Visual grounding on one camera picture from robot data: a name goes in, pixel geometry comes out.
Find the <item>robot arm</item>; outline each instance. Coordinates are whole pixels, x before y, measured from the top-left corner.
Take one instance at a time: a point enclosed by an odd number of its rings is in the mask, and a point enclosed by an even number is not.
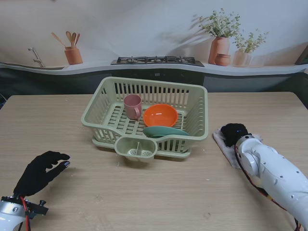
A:
[[[25,219],[25,211],[21,205],[0,201],[0,231],[13,231]]]
[[[271,198],[308,230],[308,179],[305,175],[274,148],[251,135],[241,137],[236,148],[247,173],[258,177]]]
[[[29,211],[29,218],[33,219],[37,214],[46,215],[48,208],[44,207],[45,201],[40,201],[39,205],[26,201]],[[12,196],[2,197],[0,201],[0,231],[13,231],[13,229],[24,222],[26,213],[20,199]]]

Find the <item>small pot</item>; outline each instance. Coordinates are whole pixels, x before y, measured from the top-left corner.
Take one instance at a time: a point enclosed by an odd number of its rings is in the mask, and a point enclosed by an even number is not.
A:
[[[230,55],[217,54],[215,63],[220,66],[228,66],[231,63]]]
[[[81,55],[80,55],[80,51],[76,46],[65,47],[64,52],[65,52],[68,64],[75,65],[75,64],[83,63]]]
[[[235,67],[247,67],[250,64],[251,54],[237,51],[233,59],[233,66]]]

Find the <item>green plate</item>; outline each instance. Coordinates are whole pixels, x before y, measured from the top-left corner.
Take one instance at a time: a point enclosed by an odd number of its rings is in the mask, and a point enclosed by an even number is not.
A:
[[[164,126],[147,127],[143,129],[143,133],[149,138],[161,138],[167,135],[189,136],[186,131]]]

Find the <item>faucet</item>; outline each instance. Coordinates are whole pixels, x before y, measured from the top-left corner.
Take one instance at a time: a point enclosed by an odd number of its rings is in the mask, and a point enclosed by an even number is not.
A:
[[[34,61],[35,63],[38,63],[39,66],[44,67],[45,65],[43,64],[42,60],[39,58],[39,55],[38,55],[37,51],[34,49],[34,47],[30,47],[30,48],[28,48],[28,50],[29,50],[29,51],[33,51],[33,53],[34,53],[35,56],[36,56],[36,59],[33,59],[33,61]]]

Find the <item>stove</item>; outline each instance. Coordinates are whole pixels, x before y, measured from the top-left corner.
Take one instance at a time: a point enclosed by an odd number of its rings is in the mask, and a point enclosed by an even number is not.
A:
[[[200,61],[193,57],[176,57],[176,56],[155,56],[155,57],[119,57],[113,60],[111,65],[118,64],[187,64],[194,66],[203,66]]]

